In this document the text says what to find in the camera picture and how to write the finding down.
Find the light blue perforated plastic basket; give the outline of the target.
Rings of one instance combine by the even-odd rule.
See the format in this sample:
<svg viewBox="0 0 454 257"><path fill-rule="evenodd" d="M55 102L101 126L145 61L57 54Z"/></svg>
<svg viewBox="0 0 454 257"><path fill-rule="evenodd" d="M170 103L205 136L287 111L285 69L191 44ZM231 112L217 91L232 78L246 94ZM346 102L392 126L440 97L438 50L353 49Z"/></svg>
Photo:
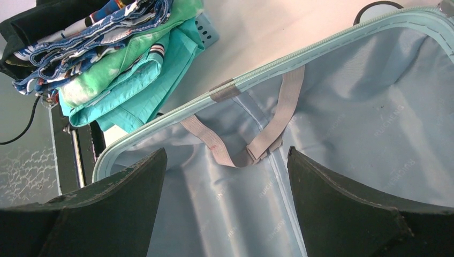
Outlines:
<svg viewBox="0 0 454 257"><path fill-rule="evenodd" d="M201 13L195 18L195 24L205 49L209 48L220 39L220 35L216 28L205 13Z"/></svg>

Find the teal garment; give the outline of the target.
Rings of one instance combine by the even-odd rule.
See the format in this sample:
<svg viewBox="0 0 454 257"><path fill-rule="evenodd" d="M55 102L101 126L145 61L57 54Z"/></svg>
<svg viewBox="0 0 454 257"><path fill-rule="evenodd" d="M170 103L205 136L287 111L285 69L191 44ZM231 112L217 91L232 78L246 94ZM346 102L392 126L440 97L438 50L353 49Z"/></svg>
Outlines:
<svg viewBox="0 0 454 257"><path fill-rule="evenodd" d="M81 127L96 121L102 131L118 126L131 133L154 119L194 58L204 50L195 19L172 29L160 42L163 52L150 47L149 53L91 103L70 108L61 95L60 106L70 124Z"/></svg>

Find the green white patterned cloth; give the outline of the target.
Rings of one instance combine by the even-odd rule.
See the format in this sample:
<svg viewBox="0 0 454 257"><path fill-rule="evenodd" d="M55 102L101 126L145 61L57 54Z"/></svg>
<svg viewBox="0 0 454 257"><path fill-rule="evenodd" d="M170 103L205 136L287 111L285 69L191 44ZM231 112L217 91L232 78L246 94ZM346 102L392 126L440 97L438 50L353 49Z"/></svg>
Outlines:
<svg viewBox="0 0 454 257"><path fill-rule="evenodd" d="M165 24L132 36L126 47L102 57L89 69L58 88L59 102L71 109L107 91L110 84L150 52L163 56L170 31L203 11L203 1L174 1Z"/></svg>

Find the dark blue patterned clothing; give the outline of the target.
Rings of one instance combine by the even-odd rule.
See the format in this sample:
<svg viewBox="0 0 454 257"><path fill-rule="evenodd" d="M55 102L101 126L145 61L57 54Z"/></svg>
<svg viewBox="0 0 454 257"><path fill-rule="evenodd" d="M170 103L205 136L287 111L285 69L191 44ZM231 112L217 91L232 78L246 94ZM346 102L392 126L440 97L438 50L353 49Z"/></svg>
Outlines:
<svg viewBox="0 0 454 257"><path fill-rule="evenodd" d="M13 53L9 62L33 68L13 81L21 94L41 92L35 87L65 80L88 69L106 51L122 48L134 34L158 27L171 15L172 1L108 1L101 9Z"/></svg>

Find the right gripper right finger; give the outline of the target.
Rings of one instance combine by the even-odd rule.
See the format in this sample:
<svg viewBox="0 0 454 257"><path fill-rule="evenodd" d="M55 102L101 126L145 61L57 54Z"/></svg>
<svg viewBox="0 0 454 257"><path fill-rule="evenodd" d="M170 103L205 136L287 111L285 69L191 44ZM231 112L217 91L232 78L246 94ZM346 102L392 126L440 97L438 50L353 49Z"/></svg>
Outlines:
<svg viewBox="0 0 454 257"><path fill-rule="evenodd" d="M376 190L296 147L287 157L308 256L453 256L453 208Z"/></svg>

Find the light blue hard-shell suitcase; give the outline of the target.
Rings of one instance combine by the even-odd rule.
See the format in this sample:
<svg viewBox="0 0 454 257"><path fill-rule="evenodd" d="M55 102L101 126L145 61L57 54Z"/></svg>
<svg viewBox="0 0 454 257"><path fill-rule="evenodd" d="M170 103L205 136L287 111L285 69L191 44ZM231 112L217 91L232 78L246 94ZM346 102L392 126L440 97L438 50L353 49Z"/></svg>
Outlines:
<svg viewBox="0 0 454 257"><path fill-rule="evenodd" d="M97 182L164 149L150 256L308 256L290 147L376 190L453 208L453 1L355 25L230 79L110 146Z"/></svg>

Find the black garment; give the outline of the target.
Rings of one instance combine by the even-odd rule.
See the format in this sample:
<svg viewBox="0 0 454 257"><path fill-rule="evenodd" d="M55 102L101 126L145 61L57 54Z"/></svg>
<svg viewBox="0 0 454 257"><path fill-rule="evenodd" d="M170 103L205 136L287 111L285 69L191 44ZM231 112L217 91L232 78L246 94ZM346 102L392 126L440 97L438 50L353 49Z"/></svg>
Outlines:
<svg viewBox="0 0 454 257"><path fill-rule="evenodd" d="M36 7L1 22L1 36L6 40L1 72L13 79L27 77L27 70L13 67L6 59L36 41L65 29L101 9L107 1L36 1Z"/></svg>

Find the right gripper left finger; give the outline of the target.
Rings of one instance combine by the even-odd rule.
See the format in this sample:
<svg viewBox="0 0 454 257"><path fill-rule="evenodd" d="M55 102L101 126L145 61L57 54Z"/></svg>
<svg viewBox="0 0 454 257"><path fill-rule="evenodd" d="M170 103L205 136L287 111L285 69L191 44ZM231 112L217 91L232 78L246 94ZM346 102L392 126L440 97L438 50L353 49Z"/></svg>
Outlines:
<svg viewBox="0 0 454 257"><path fill-rule="evenodd" d="M46 203L1 209L1 256L146 256L167 154Z"/></svg>

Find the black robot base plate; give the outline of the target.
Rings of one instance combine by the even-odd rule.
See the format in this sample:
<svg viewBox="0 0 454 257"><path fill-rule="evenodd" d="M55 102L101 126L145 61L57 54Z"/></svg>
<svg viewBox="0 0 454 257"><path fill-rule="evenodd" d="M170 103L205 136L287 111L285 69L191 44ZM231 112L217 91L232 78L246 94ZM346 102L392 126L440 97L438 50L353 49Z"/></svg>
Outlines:
<svg viewBox="0 0 454 257"><path fill-rule="evenodd" d="M98 123L73 127L58 105L50 109L50 121L60 194L91 184L96 161L106 148Z"/></svg>

